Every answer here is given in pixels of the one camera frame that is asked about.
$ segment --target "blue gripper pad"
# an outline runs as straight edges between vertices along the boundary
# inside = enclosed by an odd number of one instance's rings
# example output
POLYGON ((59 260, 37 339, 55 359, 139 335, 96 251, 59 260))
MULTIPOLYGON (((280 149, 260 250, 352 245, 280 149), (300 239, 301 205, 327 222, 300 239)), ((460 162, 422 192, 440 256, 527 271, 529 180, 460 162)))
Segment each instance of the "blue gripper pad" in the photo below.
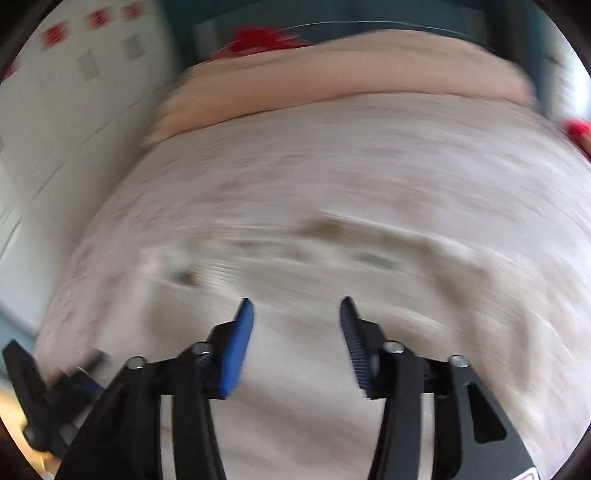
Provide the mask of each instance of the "blue gripper pad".
POLYGON ((217 325, 207 339, 213 346, 219 369, 218 398, 228 398, 238 386, 253 325, 254 306, 244 299, 234 320, 217 325))

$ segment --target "red object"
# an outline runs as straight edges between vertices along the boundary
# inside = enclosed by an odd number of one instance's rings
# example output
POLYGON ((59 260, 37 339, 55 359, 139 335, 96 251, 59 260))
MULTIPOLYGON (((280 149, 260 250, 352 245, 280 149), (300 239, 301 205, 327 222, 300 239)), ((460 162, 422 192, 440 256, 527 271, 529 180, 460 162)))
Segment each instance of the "red object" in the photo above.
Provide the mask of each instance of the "red object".
POLYGON ((134 20, 141 17, 145 13, 145 8, 142 2, 133 2, 123 7, 123 15, 126 20, 134 20))
POLYGON ((88 28, 95 29, 104 27, 112 22, 113 16, 111 15, 110 8, 99 8, 98 10, 93 11, 86 17, 86 22, 88 23, 88 28))
POLYGON ((58 23, 41 34, 41 39, 45 48, 53 47, 54 45, 63 42, 67 37, 68 27, 66 22, 58 23))
POLYGON ((240 28, 232 35, 232 42, 215 52, 215 58, 245 57, 254 53, 288 48, 307 47, 311 43, 294 35, 286 35, 267 27, 240 28))
POLYGON ((4 78, 2 80, 6 80, 8 77, 10 77, 10 75, 12 75, 17 70, 18 70, 18 60, 15 60, 8 67, 8 70, 6 71, 6 75, 4 75, 4 78))
POLYGON ((585 120, 572 118, 566 122, 566 134, 591 161, 591 124, 585 120))

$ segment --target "white wall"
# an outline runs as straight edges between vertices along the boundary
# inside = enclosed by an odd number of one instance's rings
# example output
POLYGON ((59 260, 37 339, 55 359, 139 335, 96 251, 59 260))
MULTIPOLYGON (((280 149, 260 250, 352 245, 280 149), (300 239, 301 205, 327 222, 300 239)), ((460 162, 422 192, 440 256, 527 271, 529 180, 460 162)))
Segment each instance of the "white wall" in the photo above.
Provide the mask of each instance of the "white wall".
POLYGON ((548 117, 560 127, 569 118, 591 120, 591 78, 568 40, 548 19, 553 62, 548 117))
POLYGON ((0 304, 38 328, 85 225, 142 154, 154 109, 179 68, 151 2, 65 0, 0 85, 0 304), (112 21, 91 29, 107 8, 112 21), (66 39, 43 32, 65 22, 66 39))

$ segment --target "gray tile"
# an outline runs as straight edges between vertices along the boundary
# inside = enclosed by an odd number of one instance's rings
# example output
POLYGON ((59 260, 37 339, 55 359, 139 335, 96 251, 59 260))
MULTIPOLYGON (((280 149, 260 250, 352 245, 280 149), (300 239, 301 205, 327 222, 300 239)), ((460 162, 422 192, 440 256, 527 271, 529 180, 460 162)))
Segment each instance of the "gray tile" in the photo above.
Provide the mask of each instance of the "gray tile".
POLYGON ((121 41, 125 58, 129 61, 140 58, 145 53, 142 38, 138 33, 134 33, 121 41))
POLYGON ((82 78, 87 82, 98 76, 99 68, 96 65, 95 55, 92 53, 92 50, 87 51, 78 59, 78 68, 80 69, 82 78))

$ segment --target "pink blanket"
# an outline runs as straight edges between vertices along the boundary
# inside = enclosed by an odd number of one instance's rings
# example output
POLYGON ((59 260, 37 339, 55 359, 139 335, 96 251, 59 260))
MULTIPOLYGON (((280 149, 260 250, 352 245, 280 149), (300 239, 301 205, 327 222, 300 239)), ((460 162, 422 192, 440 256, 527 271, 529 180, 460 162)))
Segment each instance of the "pink blanket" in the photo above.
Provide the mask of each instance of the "pink blanket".
POLYGON ((197 65, 162 106, 147 143, 249 113, 387 92, 462 95, 524 106, 534 102, 519 68, 476 45, 425 32, 384 30, 197 65))

